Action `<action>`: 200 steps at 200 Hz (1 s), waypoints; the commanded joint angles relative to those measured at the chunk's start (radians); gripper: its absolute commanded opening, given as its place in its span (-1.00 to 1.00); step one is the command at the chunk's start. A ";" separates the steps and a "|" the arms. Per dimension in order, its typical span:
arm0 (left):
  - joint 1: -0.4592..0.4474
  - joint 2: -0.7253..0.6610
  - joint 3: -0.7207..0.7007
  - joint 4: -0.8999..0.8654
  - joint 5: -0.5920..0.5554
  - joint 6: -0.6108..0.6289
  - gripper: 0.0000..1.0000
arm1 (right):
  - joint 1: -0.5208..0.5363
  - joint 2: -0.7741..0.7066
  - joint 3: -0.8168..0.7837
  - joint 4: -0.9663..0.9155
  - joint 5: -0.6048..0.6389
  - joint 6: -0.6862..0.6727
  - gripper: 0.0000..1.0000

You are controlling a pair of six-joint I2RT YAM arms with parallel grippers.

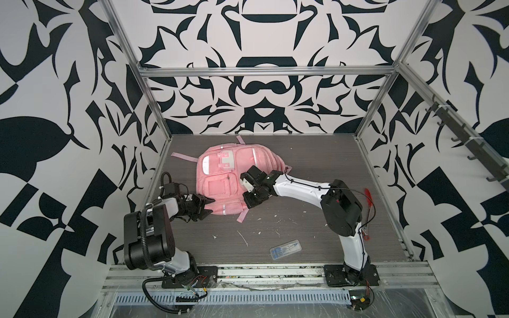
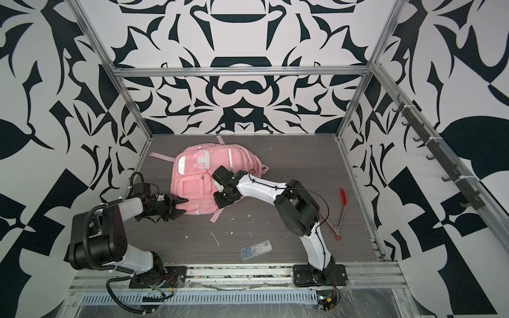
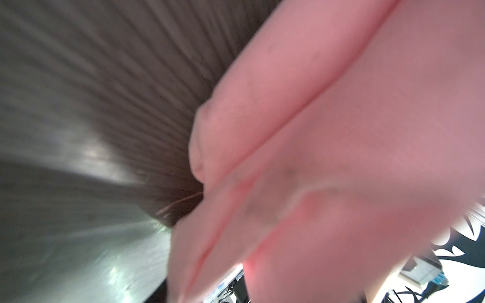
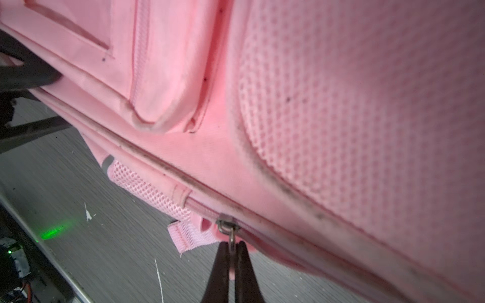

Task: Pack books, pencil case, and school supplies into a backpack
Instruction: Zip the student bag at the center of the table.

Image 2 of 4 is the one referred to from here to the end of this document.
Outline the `pink school backpack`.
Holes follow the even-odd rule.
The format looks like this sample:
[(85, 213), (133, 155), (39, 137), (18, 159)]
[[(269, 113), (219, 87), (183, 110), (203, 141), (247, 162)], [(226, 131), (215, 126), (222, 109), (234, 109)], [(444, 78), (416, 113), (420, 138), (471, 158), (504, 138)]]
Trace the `pink school backpack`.
[(152, 157), (173, 165), (170, 193), (188, 200), (176, 204), (175, 208), (183, 210), (187, 215), (211, 215), (212, 223), (217, 221), (223, 211), (213, 197), (218, 191), (213, 180), (215, 170), (224, 166), (232, 172), (252, 171), (258, 178), (269, 171), (269, 167), (245, 147), (226, 144), (220, 136), (217, 140), (217, 143), (188, 147), (176, 157), (151, 153)]

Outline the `clear plastic ruler case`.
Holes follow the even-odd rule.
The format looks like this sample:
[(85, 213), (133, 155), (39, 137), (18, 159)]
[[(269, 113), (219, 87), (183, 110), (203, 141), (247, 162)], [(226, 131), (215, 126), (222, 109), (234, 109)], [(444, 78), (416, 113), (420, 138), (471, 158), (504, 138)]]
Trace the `clear plastic ruler case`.
[(248, 260), (273, 250), (269, 240), (246, 246), (240, 250), (242, 260)]

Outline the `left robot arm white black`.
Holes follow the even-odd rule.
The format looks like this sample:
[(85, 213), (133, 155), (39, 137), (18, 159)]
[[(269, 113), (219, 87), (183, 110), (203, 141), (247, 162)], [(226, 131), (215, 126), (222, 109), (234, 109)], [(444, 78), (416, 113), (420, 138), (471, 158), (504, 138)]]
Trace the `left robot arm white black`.
[(186, 213), (179, 205), (189, 199), (152, 193), (152, 185), (140, 172), (132, 173), (126, 198), (101, 204), (75, 215), (68, 245), (68, 261), (75, 270), (115, 270), (131, 276), (164, 276), (158, 254), (128, 243), (124, 223), (128, 220), (173, 221)]

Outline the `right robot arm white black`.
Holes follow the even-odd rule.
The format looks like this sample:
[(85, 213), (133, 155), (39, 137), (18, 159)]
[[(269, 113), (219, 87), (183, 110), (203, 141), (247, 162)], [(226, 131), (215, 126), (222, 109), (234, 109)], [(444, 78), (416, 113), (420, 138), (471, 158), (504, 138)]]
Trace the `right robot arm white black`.
[(285, 227), (299, 236), (311, 272), (322, 280), (331, 277), (335, 259), (323, 238), (319, 203), (299, 181), (278, 183), (263, 180), (253, 171), (236, 173), (220, 166), (212, 175), (218, 191), (213, 194), (218, 207), (226, 208), (244, 197), (251, 197), (274, 206)]

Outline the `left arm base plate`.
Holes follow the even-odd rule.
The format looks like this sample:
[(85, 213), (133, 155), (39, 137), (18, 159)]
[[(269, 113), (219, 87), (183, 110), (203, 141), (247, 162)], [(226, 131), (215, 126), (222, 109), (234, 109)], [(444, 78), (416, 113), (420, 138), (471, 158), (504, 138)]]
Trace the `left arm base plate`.
[(130, 289), (147, 289), (153, 285), (160, 288), (175, 288), (186, 281), (187, 266), (165, 266), (162, 272), (151, 270), (134, 276), (129, 282)]

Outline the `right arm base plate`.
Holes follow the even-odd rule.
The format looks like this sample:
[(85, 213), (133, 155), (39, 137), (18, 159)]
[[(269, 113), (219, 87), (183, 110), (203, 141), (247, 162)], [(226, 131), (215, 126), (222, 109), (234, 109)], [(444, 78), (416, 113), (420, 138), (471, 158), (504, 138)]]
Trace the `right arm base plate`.
[(330, 263), (324, 271), (313, 266), (294, 265), (293, 283), (296, 287), (307, 288), (313, 286), (347, 286), (348, 276), (342, 264)]

